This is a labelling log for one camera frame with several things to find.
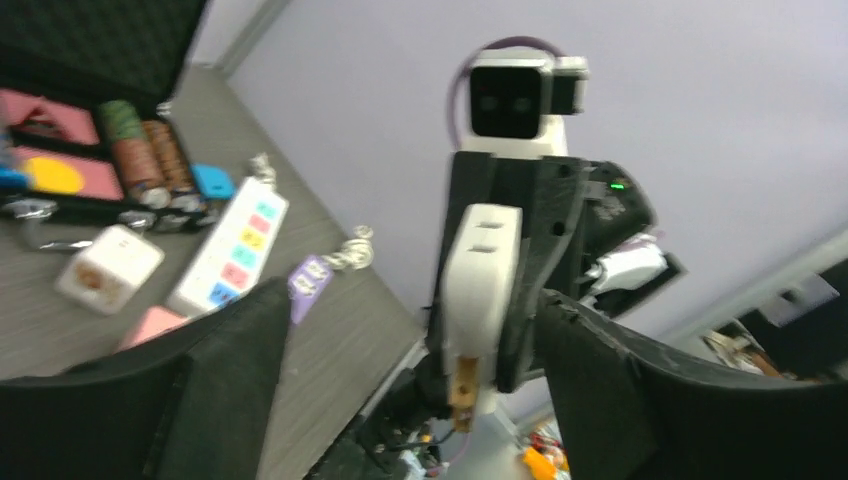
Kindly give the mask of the white plug adapter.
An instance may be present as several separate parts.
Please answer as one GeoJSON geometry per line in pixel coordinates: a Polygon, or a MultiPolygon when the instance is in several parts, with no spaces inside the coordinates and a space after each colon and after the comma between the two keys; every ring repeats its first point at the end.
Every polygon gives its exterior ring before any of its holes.
{"type": "Polygon", "coordinates": [[[500,337],[521,244],[522,210],[494,204],[466,208],[440,282],[444,365],[458,433],[495,406],[500,337]]]}

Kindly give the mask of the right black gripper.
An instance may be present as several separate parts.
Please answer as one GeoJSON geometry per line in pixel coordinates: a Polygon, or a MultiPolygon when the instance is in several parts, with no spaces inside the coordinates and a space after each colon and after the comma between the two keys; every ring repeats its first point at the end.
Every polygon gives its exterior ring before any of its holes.
{"type": "Polygon", "coordinates": [[[656,215],[638,183],[613,162],[456,153],[426,339],[430,354],[445,371],[441,276],[461,218],[473,204],[513,206],[522,213],[518,264],[495,377],[500,392],[512,393],[533,360],[533,317],[541,290],[586,292],[591,267],[626,240],[654,227],[656,215]]]}

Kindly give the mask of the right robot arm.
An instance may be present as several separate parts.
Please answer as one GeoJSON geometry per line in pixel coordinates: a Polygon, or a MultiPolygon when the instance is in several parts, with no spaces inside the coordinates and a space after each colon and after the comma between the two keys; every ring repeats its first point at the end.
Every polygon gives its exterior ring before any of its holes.
{"type": "Polygon", "coordinates": [[[464,358],[481,390],[515,391],[541,366],[531,347],[544,290],[609,317],[641,303],[681,269],[654,223],[616,163],[457,152],[426,340],[438,378],[464,358]]]}

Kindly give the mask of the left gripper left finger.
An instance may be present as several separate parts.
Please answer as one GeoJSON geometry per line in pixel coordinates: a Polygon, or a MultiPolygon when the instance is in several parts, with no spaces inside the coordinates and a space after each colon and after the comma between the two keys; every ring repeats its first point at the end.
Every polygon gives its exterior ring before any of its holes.
{"type": "Polygon", "coordinates": [[[290,326],[274,277],[135,347],[1,384],[5,479],[253,479],[290,326]]]}

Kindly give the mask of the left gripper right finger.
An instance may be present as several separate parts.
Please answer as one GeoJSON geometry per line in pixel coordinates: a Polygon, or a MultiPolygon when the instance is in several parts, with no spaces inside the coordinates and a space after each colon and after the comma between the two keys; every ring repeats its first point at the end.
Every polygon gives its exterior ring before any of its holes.
{"type": "Polygon", "coordinates": [[[575,479],[847,475],[847,385],[712,363],[541,294],[543,363],[575,479]]]}

